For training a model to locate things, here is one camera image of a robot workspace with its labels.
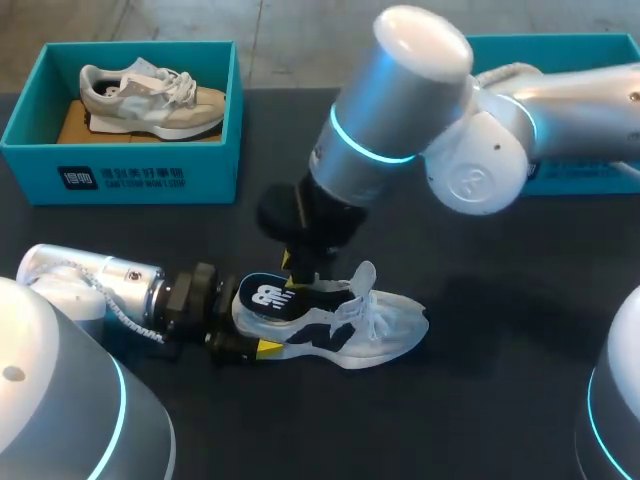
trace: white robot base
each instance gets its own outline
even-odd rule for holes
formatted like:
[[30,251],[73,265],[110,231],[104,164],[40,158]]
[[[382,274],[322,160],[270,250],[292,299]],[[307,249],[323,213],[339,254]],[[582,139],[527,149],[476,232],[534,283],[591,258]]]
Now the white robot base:
[[640,288],[616,314],[578,417],[575,446],[587,480],[640,478]]
[[175,434],[157,398],[43,296],[4,278],[0,394],[1,478],[173,476]]

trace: blue shoe box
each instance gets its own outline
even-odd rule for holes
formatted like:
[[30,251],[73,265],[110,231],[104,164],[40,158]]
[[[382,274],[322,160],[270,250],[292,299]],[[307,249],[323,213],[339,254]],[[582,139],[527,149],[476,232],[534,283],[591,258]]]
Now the blue shoe box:
[[[226,93],[219,142],[56,144],[86,64],[138,57]],[[232,203],[243,92],[233,42],[53,43],[42,49],[0,147],[32,205]]]
[[[640,62],[640,50],[626,34],[471,36],[474,73],[513,62],[544,73],[589,70]],[[532,162],[523,195],[639,193],[640,182],[610,166],[615,158]],[[640,169],[640,158],[629,162]]]

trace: white sneaker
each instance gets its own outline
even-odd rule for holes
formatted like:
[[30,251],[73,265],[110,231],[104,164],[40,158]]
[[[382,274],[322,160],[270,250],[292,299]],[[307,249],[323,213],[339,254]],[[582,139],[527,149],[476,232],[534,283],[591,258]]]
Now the white sneaker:
[[372,290],[376,270],[363,262],[350,282],[287,288],[286,278],[256,273],[233,300],[238,332],[284,345],[274,360],[318,355],[346,369],[388,362],[427,333],[424,307],[401,295]]
[[139,58],[125,70],[80,71],[80,96],[93,132],[148,132],[184,140],[216,127],[224,118],[226,95],[199,87],[187,72],[157,68]]

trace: concrete floor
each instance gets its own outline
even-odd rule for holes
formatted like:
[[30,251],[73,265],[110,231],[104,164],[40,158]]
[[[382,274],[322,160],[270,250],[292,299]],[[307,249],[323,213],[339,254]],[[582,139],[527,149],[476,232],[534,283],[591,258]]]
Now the concrete floor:
[[[465,33],[624,31],[639,0],[409,0]],[[45,42],[235,40],[246,86],[342,83],[396,0],[0,0],[0,92],[22,85]]]

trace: table surface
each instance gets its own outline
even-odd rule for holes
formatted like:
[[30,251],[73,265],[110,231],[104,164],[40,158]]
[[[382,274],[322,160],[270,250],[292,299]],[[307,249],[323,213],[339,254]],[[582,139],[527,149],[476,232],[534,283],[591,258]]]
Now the table surface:
[[[246,92],[232,206],[31,208],[0,161],[0,275],[52,243],[225,273],[276,271],[282,246],[254,217],[271,182],[307,169],[335,90]],[[0,96],[0,129],[16,96]],[[526,198],[487,218],[447,210],[409,167],[344,249],[377,288],[422,301],[423,346],[371,370],[317,359],[214,368],[187,348],[175,364],[125,363],[176,430],[176,478],[573,479],[573,424],[608,326],[640,285],[640,199]]]

